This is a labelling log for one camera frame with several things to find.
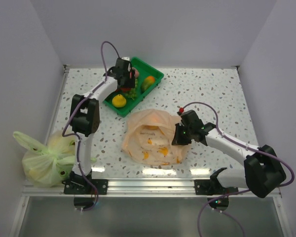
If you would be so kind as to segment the red fruit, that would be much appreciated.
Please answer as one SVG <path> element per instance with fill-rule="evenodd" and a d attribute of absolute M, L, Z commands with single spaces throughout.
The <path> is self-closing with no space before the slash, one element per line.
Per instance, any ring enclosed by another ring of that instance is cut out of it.
<path fill-rule="evenodd" d="M 122 92 L 128 92 L 128 91 L 131 90 L 131 88 L 120 88 L 120 90 L 121 90 Z"/>

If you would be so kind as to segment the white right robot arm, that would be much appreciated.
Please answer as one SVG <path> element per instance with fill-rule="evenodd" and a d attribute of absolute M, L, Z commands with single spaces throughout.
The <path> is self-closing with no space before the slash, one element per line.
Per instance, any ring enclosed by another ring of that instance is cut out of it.
<path fill-rule="evenodd" d="M 194 110 L 179 109 L 181 121 L 175 125 L 173 146 L 187 146 L 193 141 L 217 149 L 236 160 L 243 169 L 216 170 L 209 179 L 196 180 L 198 195 L 218 195 L 248 189 L 259 198 L 266 197 L 286 180 L 286 174 L 274 150 L 264 145 L 252 146 L 219 131 L 213 123 L 203 123 Z"/>

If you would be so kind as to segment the yellow orange peach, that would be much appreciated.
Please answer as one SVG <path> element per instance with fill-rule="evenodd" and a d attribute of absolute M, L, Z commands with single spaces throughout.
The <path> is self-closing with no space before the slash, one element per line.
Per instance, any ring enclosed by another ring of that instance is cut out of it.
<path fill-rule="evenodd" d="M 157 130 L 158 128 L 159 128 L 158 126 L 146 125 L 146 129 L 149 129 L 149 130 Z"/>

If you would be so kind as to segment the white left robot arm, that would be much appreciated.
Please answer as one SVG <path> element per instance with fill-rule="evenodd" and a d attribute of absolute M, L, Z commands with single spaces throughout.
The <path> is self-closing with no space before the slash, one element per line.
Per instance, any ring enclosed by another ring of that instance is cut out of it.
<path fill-rule="evenodd" d="M 100 125 L 100 104 L 119 89 L 135 87 L 135 70 L 128 57 L 117 58 L 116 63 L 103 75 L 90 91 L 72 98 L 70 126 L 77 135 L 75 142 L 76 162 L 73 172 L 88 175 L 91 172 L 91 147 L 95 132 Z"/>

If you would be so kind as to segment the pink green peach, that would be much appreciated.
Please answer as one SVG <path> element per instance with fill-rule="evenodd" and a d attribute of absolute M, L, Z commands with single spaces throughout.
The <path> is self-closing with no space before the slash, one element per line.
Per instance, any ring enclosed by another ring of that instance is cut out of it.
<path fill-rule="evenodd" d="M 139 77 L 139 71 L 136 68 L 133 68 L 135 72 L 135 78 L 137 79 Z"/>

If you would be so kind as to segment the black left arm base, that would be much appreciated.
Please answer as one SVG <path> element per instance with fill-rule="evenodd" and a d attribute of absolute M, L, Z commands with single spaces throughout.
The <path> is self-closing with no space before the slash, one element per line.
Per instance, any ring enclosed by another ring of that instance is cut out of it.
<path fill-rule="evenodd" d="M 62 181 L 66 195 L 106 195 L 109 181 L 107 179 L 92 179 L 91 174 L 85 177 L 73 171 L 69 177 Z"/>

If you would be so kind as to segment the orange translucent plastic bag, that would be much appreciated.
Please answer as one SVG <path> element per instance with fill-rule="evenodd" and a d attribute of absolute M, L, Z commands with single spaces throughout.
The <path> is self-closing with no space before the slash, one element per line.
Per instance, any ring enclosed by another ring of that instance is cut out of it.
<path fill-rule="evenodd" d="M 146 165 L 172 165 L 185 160 L 190 145 L 173 146 L 175 124 L 181 118 L 162 110 L 148 109 L 131 114 L 121 149 L 135 162 Z M 158 126 L 157 130 L 146 125 Z"/>

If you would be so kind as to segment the green grape bunch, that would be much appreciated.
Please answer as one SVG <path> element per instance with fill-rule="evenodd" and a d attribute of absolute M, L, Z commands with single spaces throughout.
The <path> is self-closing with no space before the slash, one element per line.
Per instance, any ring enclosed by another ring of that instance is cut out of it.
<path fill-rule="evenodd" d="M 131 88 L 129 91 L 124 92 L 124 95 L 126 98 L 132 99 L 132 100 L 135 100 L 137 98 L 137 85 L 138 85 L 138 82 L 137 80 L 135 80 L 135 87 Z"/>

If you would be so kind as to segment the yellow lemon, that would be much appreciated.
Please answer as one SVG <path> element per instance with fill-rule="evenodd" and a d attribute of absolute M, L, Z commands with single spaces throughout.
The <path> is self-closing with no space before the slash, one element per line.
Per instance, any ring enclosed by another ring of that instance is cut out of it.
<path fill-rule="evenodd" d="M 127 100 L 122 94 L 114 96 L 111 102 L 115 108 L 123 108 L 127 104 Z"/>

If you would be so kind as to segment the green orange mango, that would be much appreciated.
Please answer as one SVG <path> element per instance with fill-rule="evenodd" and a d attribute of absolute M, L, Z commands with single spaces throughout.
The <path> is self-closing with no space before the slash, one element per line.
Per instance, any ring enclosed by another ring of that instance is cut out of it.
<path fill-rule="evenodd" d="M 141 92 L 145 92 L 154 83 L 155 83 L 155 77 L 153 76 L 146 77 L 141 84 Z"/>

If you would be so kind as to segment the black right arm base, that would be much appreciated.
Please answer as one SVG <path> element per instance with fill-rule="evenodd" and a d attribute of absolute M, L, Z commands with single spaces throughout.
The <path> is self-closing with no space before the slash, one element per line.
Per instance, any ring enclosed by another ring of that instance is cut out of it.
<path fill-rule="evenodd" d="M 218 181 L 218 176 L 222 172 L 227 170 L 226 167 L 220 168 L 215 171 L 209 179 L 197 179 L 194 180 L 194 189 L 196 195 L 225 195 L 229 193 L 238 192 L 238 188 L 235 187 L 223 187 L 221 183 Z"/>

